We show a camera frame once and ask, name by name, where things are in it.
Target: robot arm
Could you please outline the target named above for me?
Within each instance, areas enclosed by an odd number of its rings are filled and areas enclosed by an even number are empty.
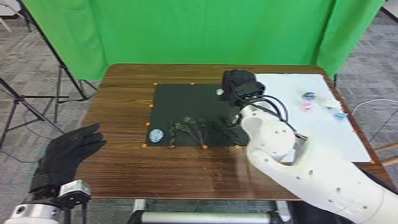
[[[244,82],[235,79],[240,77],[242,80],[242,76],[247,76]],[[242,107],[240,125],[251,138],[247,158],[258,170],[313,206],[354,223],[398,223],[397,194],[373,182],[352,162],[331,150],[313,147],[315,139],[308,138],[294,163],[281,163],[295,150],[295,130],[281,116],[270,113],[272,106],[262,100],[263,91],[249,88],[258,85],[254,75],[235,70],[224,74],[224,80],[230,83],[224,82],[222,98]]]
[[[98,129],[100,125],[95,124],[52,140],[34,174],[31,195],[15,208],[6,224],[57,224],[61,211],[70,211],[77,205],[86,211],[91,189],[84,181],[73,181],[73,178],[82,161],[107,144]]]

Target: small object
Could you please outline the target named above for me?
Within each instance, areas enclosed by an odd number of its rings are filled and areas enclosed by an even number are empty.
[[[347,113],[343,113],[343,112],[338,112],[333,116],[334,116],[334,118],[338,120],[345,120],[347,119]]]
[[[313,109],[313,107],[315,107],[315,104],[313,104],[311,102],[306,102],[306,103],[302,104],[302,109],[304,109],[306,111],[310,111],[310,110]]]
[[[322,105],[333,109],[333,108],[342,108],[342,104],[338,100],[322,100]]]
[[[162,138],[164,138],[164,132],[160,129],[153,129],[151,132],[150,132],[150,140],[153,143],[158,143]]]
[[[224,93],[224,90],[222,90],[222,89],[217,89],[215,93],[217,93],[217,95],[221,96],[222,93]]]
[[[315,98],[317,98],[315,93],[313,92],[306,92],[304,95],[302,95],[302,99],[308,100],[308,101],[313,101]]]

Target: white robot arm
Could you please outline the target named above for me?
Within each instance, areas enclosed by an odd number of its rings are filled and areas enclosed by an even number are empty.
[[[228,71],[222,99],[240,106],[240,125],[249,134],[247,158],[258,170],[320,209],[342,215],[354,223],[398,223],[398,196],[373,182],[352,162],[331,150],[315,146],[308,138],[295,152],[295,161],[281,163],[295,143],[295,130],[263,100],[265,87],[247,71]]]

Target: white paper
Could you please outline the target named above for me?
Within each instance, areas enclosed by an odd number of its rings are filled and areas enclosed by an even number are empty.
[[[286,105],[290,124],[297,132],[317,139],[315,144],[322,144],[322,150],[333,150],[345,160],[370,162],[370,154],[350,121],[334,118],[334,113],[322,104],[327,100],[336,101],[322,75],[258,74],[256,78],[267,87],[265,94],[278,97]],[[302,109],[306,92],[317,95],[310,111]]]

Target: metal stand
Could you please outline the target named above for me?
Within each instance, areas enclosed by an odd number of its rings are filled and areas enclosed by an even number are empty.
[[[6,94],[11,96],[11,98],[15,100],[15,104],[13,104],[13,108],[11,108],[11,114],[9,114],[6,127],[4,127],[2,138],[0,138],[0,149],[2,149],[9,131],[16,130],[20,127],[27,126],[29,124],[36,123],[38,121],[45,121],[48,126],[54,127],[54,129],[57,129],[57,131],[61,133],[64,133],[64,131],[61,130],[59,126],[50,121],[50,119],[47,118],[45,115],[47,115],[47,112],[48,112],[54,100],[59,99],[59,98],[70,98],[70,97],[68,96],[25,96],[25,95],[20,95],[2,78],[0,78],[0,85],[4,86],[4,88],[7,90]],[[47,104],[47,108],[45,108],[43,112],[38,111],[38,109],[34,108],[34,106],[31,105],[31,103],[27,102],[25,99],[50,99],[50,102]],[[16,125],[15,127],[11,127],[13,118],[15,118],[15,112],[16,112],[16,106],[20,104],[27,107],[31,113],[36,116],[36,119],[27,121],[23,124]]]
[[[59,54],[57,54],[55,48],[54,48],[54,45],[52,45],[52,43],[50,43],[50,41],[48,41],[45,32],[43,32],[43,30],[41,30],[41,27],[39,27],[39,24],[38,24],[38,22],[36,22],[34,16],[32,16],[32,14],[31,14],[29,8],[27,8],[27,6],[25,6],[22,0],[18,0],[18,2],[20,2],[20,5],[22,5],[23,13],[27,14],[27,15],[25,15],[25,18],[29,18],[29,19],[27,19],[27,24],[32,23],[34,26],[36,26],[36,29],[38,29],[39,34],[41,34],[41,38],[43,38],[43,40],[45,40],[45,42],[47,42],[48,48],[50,48],[50,50],[52,50],[54,56],[55,56],[57,61],[59,61],[59,81],[57,81],[55,117],[54,117],[54,123],[57,123],[59,104],[63,104],[63,103],[66,103],[66,102],[73,102],[73,101],[75,101],[75,102],[77,102],[77,101],[82,102],[82,101],[89,100],[91,97],[93,97],[93,95],[87,96],[87,94],[86,94],[82,82],[89,85],[89,87],[91,87],[95,90],[98,90],[98,89],[96,89],[95,85],[87,82],[87,80],[82,80],[82,81],[80,81],[80,85],[79,85],[79,82],[77,82],[77,79],[75,79],[75,77],[73,77],[73,75],[71,75],[71,72],[70,72],[66,63],[64,63],[64,61],[63,61],[63,59],[61,59],[61,57],[59,57]],[[77,89],[79,94],[80,94],[80,99],[71,99],[71,100],[64,100],[64,101],[59,100],[59,99],[63,98],[63,97],[59,96],[59,94],[61,94],[61,78],[63,78],[63,71],[64,71],[64,73],[66,73],[68,79],[70,79],[70,81],[71,81],[71,84],[73,84],[75,89]]]

